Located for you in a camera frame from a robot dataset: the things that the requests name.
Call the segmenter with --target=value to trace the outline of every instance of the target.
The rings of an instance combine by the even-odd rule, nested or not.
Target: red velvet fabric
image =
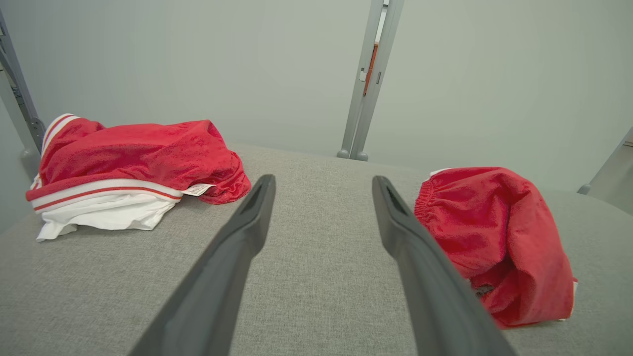
[[[209,120],[105,128],[76,118],[46,147],[39,175],[41,187],[27,191],[29,201],[105,179],[138,179],[177,190],[215,184],[199,197],[211,204],[235,201],[251,189],[242,161]]]
[[[483,292],[499,327],[570,316],[572,270],[554,218],[527,179],[497,167],[444,170],[422,184],[415,215]]]

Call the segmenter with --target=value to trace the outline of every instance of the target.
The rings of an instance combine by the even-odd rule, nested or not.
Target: white stripe
[[[69,117],[63,119],[63,121],[60,122],[60,124],[57,125],[57,127],[55,127],[55,129],[53,131],[50,131],[51,128],[53,128],[53,126],[55,126],[56,122],[60,121],[61,118],[63,118],[64,116],[67,116],[67,115],[72,115],[72,116],[69,116]],[[72,120],[75,120],[76,118],[79,118],[79,117],[75,116],[73,114],[64,114],[64,115],[59,116],[55,120],[53,120],[53,122],[51,122],[51,124],[48,126],[48,129],[46,129],[46,132],[44,133],[44,137],[48,137],[48,139],[46,140],[46,142],[44,142],[44,145],[42,146],[42,156],[44,156],[44,152],[46,151],[46,148],[48,147],[48,145],[53,140],[53,137],[55,137],[55,135],[57,133],[59,133],[59,131],[61,131],[62,128],[64,126],[66,126],[67,123],[71,122]]]
[[[181,197],[182,196],[182,192],[178,191],[176,189],[172,189],[170,187],[166,187],[163,186],[161,184],[157,184],[157,183],[153,183],[153,182],[148,182],[148,181],[139,181],[138,179],[105,179],[103,181],[96,181],[96,182],[90,182],[90,183],[85,183],[85,184],[81,184],[79,186],[74,186],[74,187],[70,187],[68,189],[64,189],[62,191],[57,191],[55,193],[51,193],[49,195],[45,195],[42,196],[40,198],[37,199],[33,199],[31,201],[31,204],[33,205],[33,208],[37,208],[40,207],[42,205],[48,204],[48,203],[52,203],[53,201],[56,200],[60,200],[63,198],[67,198],[69,196],[73,196],[76,194],[82,194],[82,193],[86,193],[89,191],[93,191],[93,190],[97,190],[97,189],[103,189],[103,188],[117,188],[117,187],[139,187],[139,188],[148,188],[148,189],[153,189],[155,191],[159,191],[165,194],[169,194],[171,196],[178,196]],[[51,205],[50,207],[44,208],[44,209],[40,209],[37,212],[45,212],[48,211],[50,209],[53,208],[59,208],[59,207],[63,207],[64,205],[67,204],[71,204],[71,203],[75,203],[77,201],[80,200],[84,200],[84,199],[88,199],[88,198],[94,198],[96,196],[103,196],[103,195],[108,195],[108,194],[132,194],[132,193],[142,193],[142,194],[151,194],[154,196],[157,196],[161,199],[164,200],[168,200],[168,201],[175,201],[175,199],[171,199],[167,196],[163,196],[160,194],[156,194],[156,193],[152,193],[150,191],[146,191],[146,190],[112,190],[112,191],[104,191],[104,192],[99,192],[99,193],[93,193],[93,194],[87,194],[84,196],[80,196],[78,198],[75,199],[70,199],[64,202],[61,202],[59,204],[55,204],[55,205]]]

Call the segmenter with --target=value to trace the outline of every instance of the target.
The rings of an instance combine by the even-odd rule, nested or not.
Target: gray fabric surface
[[[413,355],[396,264],[380,244],[371,178],[412,207],[428,172],[232,145],[252,181],[277,176],[232,355]],[[506,332],[521,355],[629,354],[633,218],[544,192],[580,280],[572,318]],[[31,215],[0,236],[0,355],[123,355],[237,207],[185,197],[154,231],[36,243]]]

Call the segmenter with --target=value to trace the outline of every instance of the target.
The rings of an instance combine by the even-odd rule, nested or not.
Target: printed text on clothing tag
[[[193,195],[193,196],[201,196],[210,187],[215,187],[215,185],[214,184],[198,183],[198,184],[194,184],[191,187],[187,188],[187,190],[182,191],[182,194]]]

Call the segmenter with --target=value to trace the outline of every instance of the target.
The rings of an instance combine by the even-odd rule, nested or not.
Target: santsanta-red cloth
[[[37,212],[115,193],[179,201],[180,191],[213,184],[199,199],[237,200],[251,189],[242,161],[209,120],[106,128],[66,114],[44,137],[39,174],[27,200]]]
[[[527,179],[498,167],[442,170],[422,184],[415,215],[499,327],[570,317],[572,270]]]

